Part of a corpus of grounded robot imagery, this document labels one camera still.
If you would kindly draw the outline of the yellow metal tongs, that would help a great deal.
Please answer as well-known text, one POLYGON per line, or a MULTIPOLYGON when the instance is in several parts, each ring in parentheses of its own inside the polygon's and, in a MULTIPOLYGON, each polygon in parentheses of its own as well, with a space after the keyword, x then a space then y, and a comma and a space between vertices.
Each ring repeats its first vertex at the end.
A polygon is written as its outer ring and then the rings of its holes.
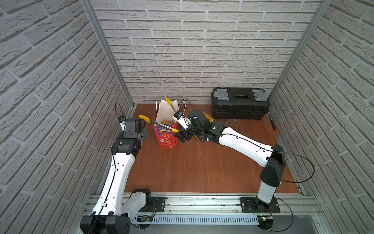
MULTIPOLYGON (((169 100, 168 97, 165 97, 165 103, 163 106, 164 108, 162 110, 165 110, 166 112, 164 112, 164 117, 168 117, 168 118, 172 118, 173 119, 173 115, 174 113, 177 111, 176 108, 174 107, 172 101, 169 100)), ((144 120, 146 123, 154 123, 156 126, 162 126, 164 128, 167 128, 169 130, 171 130, 173 133, 177 133, 179 132, 177 129, 173 128, 172 126, 168 126, 168 125, 165 125, 165 124, 162 124, 161 122, 158 122, 158 121, 154 121, 154 120, 151 120, 150 118, 144 116, 144 115, 139 115, 138 116, 141 120, 144 120)))

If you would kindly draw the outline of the red white paper bag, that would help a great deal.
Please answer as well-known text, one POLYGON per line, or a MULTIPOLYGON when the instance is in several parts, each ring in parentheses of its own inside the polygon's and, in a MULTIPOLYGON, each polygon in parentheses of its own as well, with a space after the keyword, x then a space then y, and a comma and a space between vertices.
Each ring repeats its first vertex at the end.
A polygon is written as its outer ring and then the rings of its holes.
POLYGON ((177 129, 178 123, 173 119, 173 115, 178 110, 178 101, 170 101, 171 106, 165 99, 156 100, 156 122, 169 128, 154 124, 154 131, 161 149, 176 149, 178 139, 174 136, 171 128, 177 129))

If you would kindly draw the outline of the striped yellow bread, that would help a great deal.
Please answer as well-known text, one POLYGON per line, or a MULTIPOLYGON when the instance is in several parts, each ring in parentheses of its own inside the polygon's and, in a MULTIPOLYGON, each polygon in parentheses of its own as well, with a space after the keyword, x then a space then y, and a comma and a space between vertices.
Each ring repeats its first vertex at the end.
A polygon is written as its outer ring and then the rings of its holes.
POLYGON ((214 118, 212 116, 210 116, 209 114, 205 113, 204 112, 204 115, 205 117, 210 121, 210 122, 214 122, 214 118))

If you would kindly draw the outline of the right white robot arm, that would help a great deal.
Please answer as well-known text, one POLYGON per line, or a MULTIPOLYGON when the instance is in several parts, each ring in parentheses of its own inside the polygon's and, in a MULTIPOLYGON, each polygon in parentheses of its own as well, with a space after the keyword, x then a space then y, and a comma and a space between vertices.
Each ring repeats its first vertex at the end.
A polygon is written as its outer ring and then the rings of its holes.
POLYGON ((274 210, 270 204, 275 200, 274 195, 281 184, 286 167, 281 146, 272 147, 254 141, 224 123, 210 121, 201 110, 192 110, 188 116, 175 111, 173 119, 181 126, 180 130, 174 131, 174 135, 182 143, 196 136, 202 142, 214 142, 234 149, 262 166, 261 184, 253 201, 253 207, 259 212, 274 210))

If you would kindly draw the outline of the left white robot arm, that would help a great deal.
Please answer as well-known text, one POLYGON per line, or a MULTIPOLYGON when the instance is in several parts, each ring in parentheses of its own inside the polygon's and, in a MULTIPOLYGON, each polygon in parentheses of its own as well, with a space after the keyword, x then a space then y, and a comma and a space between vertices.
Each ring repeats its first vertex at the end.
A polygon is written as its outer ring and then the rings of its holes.
POLYGON ((149 189, 135 189, 123 201, 131 167, 148 136, 141 119, 126 119, 122 131, 111 147, 111 167, 101 195, 90 215, 82 217, 80 229, 85 234, 127 234, 135 215, 151 205, 149 189))

